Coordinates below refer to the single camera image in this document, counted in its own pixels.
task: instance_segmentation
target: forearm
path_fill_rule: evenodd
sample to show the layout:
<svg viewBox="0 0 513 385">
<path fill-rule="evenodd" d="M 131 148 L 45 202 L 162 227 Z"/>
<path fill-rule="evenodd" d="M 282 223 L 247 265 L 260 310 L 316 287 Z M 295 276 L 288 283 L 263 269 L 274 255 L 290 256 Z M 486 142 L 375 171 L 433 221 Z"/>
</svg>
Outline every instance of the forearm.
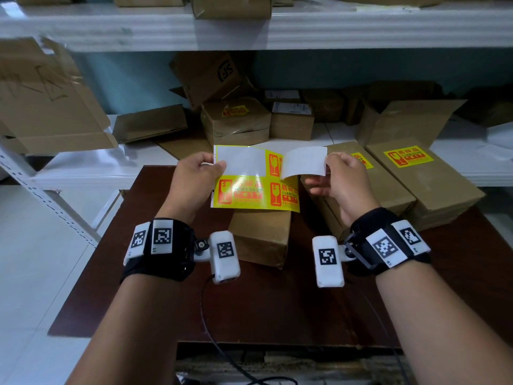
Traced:
<svg viewBox="0 0 513 385">
<path fill-rule="evenodd" d="M 127 277 L 66 383 L 173 383 L 179 288 L 164 278 Z"/>
<path fill-rule="evenodd" d="M 513 355 L 427 264 L 377 276 L 381 297 L 420 384 L 510 384 Z"/>
</svg>

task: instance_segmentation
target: hand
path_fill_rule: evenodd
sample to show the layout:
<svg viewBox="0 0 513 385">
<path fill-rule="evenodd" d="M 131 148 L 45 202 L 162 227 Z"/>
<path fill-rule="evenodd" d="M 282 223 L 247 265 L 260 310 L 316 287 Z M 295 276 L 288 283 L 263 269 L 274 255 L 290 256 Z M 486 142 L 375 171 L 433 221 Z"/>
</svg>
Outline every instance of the hand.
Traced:
<svg viewBox="0 0 513 385">
<path fill-rule="evenodd" d="M 225 161 L 215 165 L 202 165 L 203 162 L 213 163 L 214 155 L 197 152 L 178 162 L 169 194 L 155 217 L 192 223 L 197 210 L 212 193 L 215 180 L 226 169 Z"/>
<path fill-rule="evenodd" d="M 330 174 L 305 180 L 311 194 L 333 197 L 340 205 L 342 221 L 348 227 L 363 214 L 380 207 L 370 187 L 367 169 L 354 156 L 334 152 L 326 156 Z"/>
</svg>

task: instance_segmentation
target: person's left hand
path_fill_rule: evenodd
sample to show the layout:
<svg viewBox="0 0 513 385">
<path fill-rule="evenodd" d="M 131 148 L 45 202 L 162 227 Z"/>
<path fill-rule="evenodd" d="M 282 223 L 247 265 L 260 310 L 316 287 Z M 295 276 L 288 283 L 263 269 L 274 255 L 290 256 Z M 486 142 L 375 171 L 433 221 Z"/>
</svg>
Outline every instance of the person's left hand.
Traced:
<svg viewBox="0 0 513 385">
<path fill-rule="evenodd" d="M 203 162 L 213 163 L 214 155 L 197 152 L 178 162 L 169 194 L 156 218 L 176 219 L 188 225 L 192 223 L 197 210 L 215 187 L 215 180 L 226 169 L 225 161 L 215 165 L 202 165 Z"/>
</svg>

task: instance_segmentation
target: white tracking module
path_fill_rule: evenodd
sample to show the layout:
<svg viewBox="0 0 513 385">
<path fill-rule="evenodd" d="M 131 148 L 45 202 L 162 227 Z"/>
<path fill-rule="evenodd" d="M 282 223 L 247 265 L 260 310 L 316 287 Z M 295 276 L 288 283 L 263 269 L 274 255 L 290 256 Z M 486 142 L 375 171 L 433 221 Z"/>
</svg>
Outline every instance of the white tracking module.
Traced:
<svg viewBox="0 0 513 385">
<path fill-rule="evenodd" d="M 239 258 L 235 249 L 234 235 L 229 231 L 219 231 L 208 238 L 208 254 L 195 253 L 196 262 L 210 261 L 214 283 L 233 280 L 240 276 Z"/>
<path fill-rule="evenodd" d="M 318 287 L 344 286 L 340 264 L 339 244 L 334 236 L 316 236 L 312 239 Z"/>
</svg>

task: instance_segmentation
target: sf logo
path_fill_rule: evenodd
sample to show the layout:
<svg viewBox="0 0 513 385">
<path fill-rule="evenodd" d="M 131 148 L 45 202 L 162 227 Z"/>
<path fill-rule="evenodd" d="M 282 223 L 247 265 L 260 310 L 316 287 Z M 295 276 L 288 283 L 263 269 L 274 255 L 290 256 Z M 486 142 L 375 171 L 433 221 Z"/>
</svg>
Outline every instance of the sf logo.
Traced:
<svg viewBox="0 0 513 385">
<path fill-rule="evenodd" d="M 234 72 L 234 68 L 230 64 L 230 61 L 229 60 L 225 60 L 217 68 L 217 77 L 219 78 L 219 81 L 223 82 L 233 72 Z"/>
</svg>

